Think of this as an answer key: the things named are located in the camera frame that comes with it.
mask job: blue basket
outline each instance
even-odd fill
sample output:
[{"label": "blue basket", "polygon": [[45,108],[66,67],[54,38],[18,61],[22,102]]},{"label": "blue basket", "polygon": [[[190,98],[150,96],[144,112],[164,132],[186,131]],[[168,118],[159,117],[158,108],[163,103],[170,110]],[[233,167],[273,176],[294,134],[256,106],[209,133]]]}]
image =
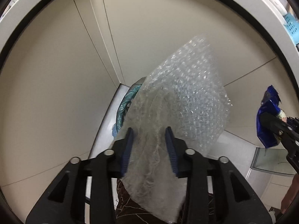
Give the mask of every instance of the blue basket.
[{"label": "blue basket", "polygon": [[293,43],[295,45],[299,44],[299,23],[290,13],[285,15],[284,19],[286,20],[286,25],[285,25],[286,30],[288,31],[290,37],[292,38]]}]

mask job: plastic sheet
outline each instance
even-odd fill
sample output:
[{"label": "plastic sheet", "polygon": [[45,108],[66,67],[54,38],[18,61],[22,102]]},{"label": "plastic sheet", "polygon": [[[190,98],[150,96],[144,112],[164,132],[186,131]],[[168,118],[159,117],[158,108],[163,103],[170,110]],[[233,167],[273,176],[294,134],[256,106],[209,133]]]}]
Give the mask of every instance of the plastic sheet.
[{"label": "plastic sheet", "polygon": [[175,222],[187,180],[171,170],[165,128],[171,126],[175,137],[206,156],[225,128],[230,105],[203,38],[193,38],[156,68],[135,96],[117,137],[123,138],[128,127],[134,130],[122,179],[131,198],[159,219]]}]

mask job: brown cloth with white lines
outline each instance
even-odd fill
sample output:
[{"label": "brown cloth with white lines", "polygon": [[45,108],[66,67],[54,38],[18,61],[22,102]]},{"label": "brown cloth with white lines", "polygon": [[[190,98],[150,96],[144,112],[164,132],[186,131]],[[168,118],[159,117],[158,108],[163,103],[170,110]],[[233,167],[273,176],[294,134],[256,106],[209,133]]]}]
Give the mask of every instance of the brown cloth with white lines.
[{"label": "brown cloth with white lines", "polygon": [[[117,224],[167,224],[141,208],[133,201],[121,180],[117,180],[118,205],[115,210]],[[209,193],[209,224],[214,224],[213,194]],[[183,209],[178,215],[177,224],[181,224]]]}]

